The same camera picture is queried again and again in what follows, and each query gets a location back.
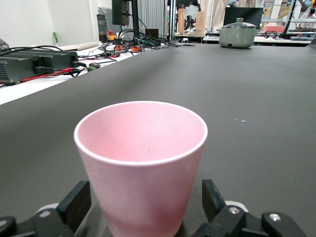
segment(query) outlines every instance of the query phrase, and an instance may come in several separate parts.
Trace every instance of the connector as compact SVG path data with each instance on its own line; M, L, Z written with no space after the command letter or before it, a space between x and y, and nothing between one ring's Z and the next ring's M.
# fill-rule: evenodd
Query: connector
M44 67L44 66L37 66L34 68L35 69L35 73L46 73L46 74L51 74L53 73L53 69L49 68L49 67Z
M73 61L73 68L77 68L77 67L87 67L87 65L85 63L79 62L79 61Z
M122 51L123 50L123 45L117 45L115 47L115 51Z
M101 67L101 65L98 63L90 63L89 67L88 67L88 71L91 72L91 71L96 70L100 67Z
M63 69L62 71L63 71L63 72L66 72L66 73L68 73L68 72L71 72L71 71L73 71L73 69L72 69L72 68L65 68L65 69Z
M140 52L140 46L139 45L136 45L134 47L131 47L129 49L130 52Z

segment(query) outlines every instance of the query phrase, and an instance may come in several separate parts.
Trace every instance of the desk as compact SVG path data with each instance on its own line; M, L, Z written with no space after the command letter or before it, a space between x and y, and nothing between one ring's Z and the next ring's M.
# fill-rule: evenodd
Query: desk
M204 37L203 41L206 43L218 44L219 37ZM254 44L262 44L262 45L276 45L276 46L297 46L297 47L305 47L310 44L310 41L301 41L301 40L268 40L268 39L256 39L254 40Z
M195 111L209 128L178 237L206 221L202 179L254 216L284 212L316 236L315 51L206 44L150 50L0 105L0 216L25 220L87 179L73 141L85 115L156 100ZM188 70L188 59L198 67ZM111 237L97 206L77 236Z

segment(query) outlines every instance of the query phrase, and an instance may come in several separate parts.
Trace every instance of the green pot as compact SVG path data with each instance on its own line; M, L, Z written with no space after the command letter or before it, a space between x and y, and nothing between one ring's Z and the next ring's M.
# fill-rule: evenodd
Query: green pot
M243 22L243 18L237 18L237 22L222 27L219 36L219 44L228 48L249 48L253 45L256 34L256 26Z

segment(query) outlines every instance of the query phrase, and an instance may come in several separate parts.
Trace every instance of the cup rim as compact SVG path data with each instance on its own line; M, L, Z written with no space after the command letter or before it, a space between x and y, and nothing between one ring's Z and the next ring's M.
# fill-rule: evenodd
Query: cup rim
M79 132L79 128L80 126L82 125L82 123L90 116L94 115L95 113L101 111L101 110L104 110L106 108L109 108L109 107L114 107L114 106L120 106L122 104L132 104L132 103L155 103L155 104L167 104L167 105L172 105L172 106L175 106L175 107L178 107L178 108L181 108L181 109L184 109L188 112L190 112L191 114L193 114L195 117L197 117L200 122L202 123L203 127L204 127L204 134L203 134L203 137L202 139L199 141L198 144L196 144L194 147L192 147L191 149L189 149L188 151L184 152L184 153L181 153L177 156L173 156L173 157L170 157L170 158L166 158L166 159L160 159L160 160L153 160L153 161L141 161L141 162L137 162L137 161L122 161L122 160L116 160L116 159L112 159L112 158L107 158L107 157L103 157L103 156L100 156L94 152L91 152L89 149L87 149L83 144L82 142L80 141L79 139L79 136L78 136L78 132ZM207 138L207 135L208 135L208 129L207 129L207 125L205 123L205 121L201 118L201 116L199 116L197 113L193 112L192 110L189 110L183 106L180 106L180 105L175 105L175 104L171 104L171 103L167 103L167 102L160 102L160 101L128 101L128 102L121 102L121 103L117 103L117 104L112 104L112 105L108 105L108 106L105 106L105 107L102 107L102 108L99 108L91 113L89 113L88 115L86 115L84 118L82 118L80 120L80 122L76 125L75 127L75 130L74 130L74 140L75 140L75 143L77 145L77 147L83 151L84 153L86 153L88 156L94 158L94 159L97 159L99 161L102 161L102 162L106 162L106 163L110 163L110 164L114 164L114 165L123 165L123 166L134 166L134 167L137 167L137 166L150 166L150 165L159 165L159 164L165 164L165 163L170 163L170 162L173 162L173 161L176 161L176 160L179 160L181 158L184 158L186 157L187 155L193 153L194 151L196 151L197 149L199 149L206 141L206 138Z

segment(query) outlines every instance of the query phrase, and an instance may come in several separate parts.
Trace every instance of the green marker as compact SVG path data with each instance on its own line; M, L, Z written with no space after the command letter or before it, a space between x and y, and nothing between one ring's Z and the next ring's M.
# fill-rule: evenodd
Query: green marker
M53 36L54 36L54 38L55 38L55 41L56 41L57 47L59 47L59 43L58 43L58 38L57 38L57 34L56 34L56 32L53 32Z

